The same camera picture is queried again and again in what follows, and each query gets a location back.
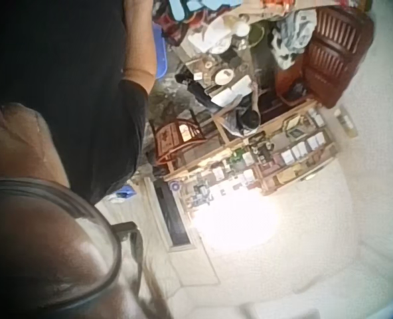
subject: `eyeglass frame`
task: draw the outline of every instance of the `eyeglass frame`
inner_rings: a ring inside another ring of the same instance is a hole
[[[22,195],[26,193],[33,197],[42,197],[43,195],[49,195],[49,197],[51,198],[45,198],[46,200],[49,200],[52,203],[54,203],[53,201],[57,201],[58,203],[59,201],[61,201],[64,205],[59,206],[69,213],[71,213],[71,211],[64,208],[63,206],[69,205],[81,212],[85,210],[87,212],[91,212],[92,214],[100,218],[100,222],[102,222],[104,224],[104,228],[110,232],[109,235],[113,237],[112,242],[116,245],[116,247],[114,247],[115,259],[113,267],[107,279],[105,279],[103,283],[93,288],[92,290],[85,292],[82,296],[77,296],[71,298],[70,300],[55,302],[54,304],[42,306],[41,308],[35,310],[26,310],[24,312],[21,312],[21,314],[38,315],[39,318],[41,318],[42,316],[52,316],[55,314],[59,314],[60,312],[81,307],[101,297],[116,283],[118,279],[122,264],[121,242],[126,239],[128,235],[131,235],[131,253],[132,257],[137,263],[138,272],[137,287],[135,288],[134,293],[137,294],[139,292],[143,264],[143,238],[139,228],[134,222],[110,225],[107,219],[102,215],[102,213],[94,206],[90,205],[80,196],[73,193],[70,189],[50,181],[43,181],[33,178],[1,178],[0,191],[4,191],[6,193],[20,193]]]

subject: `wooden chair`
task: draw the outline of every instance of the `wooden chair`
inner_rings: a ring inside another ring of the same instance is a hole
[[[167,164],[172,171],[172,161],[177,153],[191,145],[206,141],[195,113],[190,110],[191,119],[176,118],[172,122],[155,129],[149,121],[155,139],[155,159],[157,165]]]
[[[304,54],[289,70],[276,73],[278,96],[286,103],[283,94],[300,77],[316,100],[333,108],[356,74],[373,34],[372,20],[358,9],[317,9],[317,26]]]

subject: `bottle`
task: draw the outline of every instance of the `bottle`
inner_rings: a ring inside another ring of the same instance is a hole
[[[340,122],[348,137],[356,138],[358,136],[358,132],[354,126],[353,121],[351,120],[350,114],[347,112],[344,106],[339,106],[339,108],[335,110],[334,115]]]

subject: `plate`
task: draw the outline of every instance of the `plate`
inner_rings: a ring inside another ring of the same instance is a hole
[[[224,68],[216,73],[214,81],[217,85],[226,85],[235,76],[235,72],[231,68]]]

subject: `black shirt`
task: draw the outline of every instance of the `black shirt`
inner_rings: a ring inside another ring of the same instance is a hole
[[[71,188],[90,203],[136,170],[147,93],[122,80],[122,0],[0,0],[0,104],[47,121]]]

